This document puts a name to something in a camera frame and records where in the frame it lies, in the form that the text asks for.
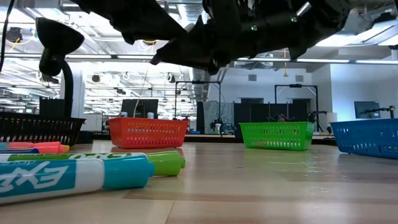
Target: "black lamp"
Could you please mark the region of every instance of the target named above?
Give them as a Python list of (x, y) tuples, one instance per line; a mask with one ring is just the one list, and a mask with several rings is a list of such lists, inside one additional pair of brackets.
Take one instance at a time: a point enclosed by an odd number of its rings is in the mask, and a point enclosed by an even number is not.
[(77, 50), (85, 38), (78, 31), (56, 21), (36, 18), (37, 37), (44, 46), (39, 70), (57, 76), (61, 70), (65, 79), (64, 116), (70, 117), (73, 103), (73, 75), (65, 56)]

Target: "plastic basket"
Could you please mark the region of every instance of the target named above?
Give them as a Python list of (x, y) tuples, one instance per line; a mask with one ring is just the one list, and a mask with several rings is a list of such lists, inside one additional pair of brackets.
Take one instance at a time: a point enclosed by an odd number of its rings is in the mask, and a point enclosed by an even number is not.
[(145, 118), (109, 120), (112, 143), (125, 149), (180, 147), (188, 121)]
[(398, 119), (332, 123), (341, 152), (398, 159)]
[(85, 119), (0, 112), (0, 142), (52, 142), (73, 146)]
[(242, 123), (248, 148), (304, 151), (310, 147), (313, 124), (308, 122)]

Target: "black basket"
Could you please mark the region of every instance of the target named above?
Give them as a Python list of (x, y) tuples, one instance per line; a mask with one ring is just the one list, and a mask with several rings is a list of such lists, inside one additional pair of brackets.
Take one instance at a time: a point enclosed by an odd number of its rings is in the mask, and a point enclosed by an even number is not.
[(53, 142), (73, 146), (86, 119), (0, 112), (0, 142)]

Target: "pink marker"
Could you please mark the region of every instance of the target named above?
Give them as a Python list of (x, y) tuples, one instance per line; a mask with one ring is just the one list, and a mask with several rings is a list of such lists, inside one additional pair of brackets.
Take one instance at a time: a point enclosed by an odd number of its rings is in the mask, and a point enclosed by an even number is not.
[(40, 153), (66, 153), (69, 146), (62, 145), (60, 142), (9, 142), (4, 149), (38, 149)]

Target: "marker label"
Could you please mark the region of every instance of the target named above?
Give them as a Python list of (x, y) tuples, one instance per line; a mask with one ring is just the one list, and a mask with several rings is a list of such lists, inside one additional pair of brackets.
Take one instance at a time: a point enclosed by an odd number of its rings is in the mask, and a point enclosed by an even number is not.
[(76, 161), (0, 163), (0, 197), (75, 188)]
[(12, 154), (8, 161), (54, 159), (115, 159), (127, 156), (146, 156), (144, 153), (64, 153), (64, 154)]

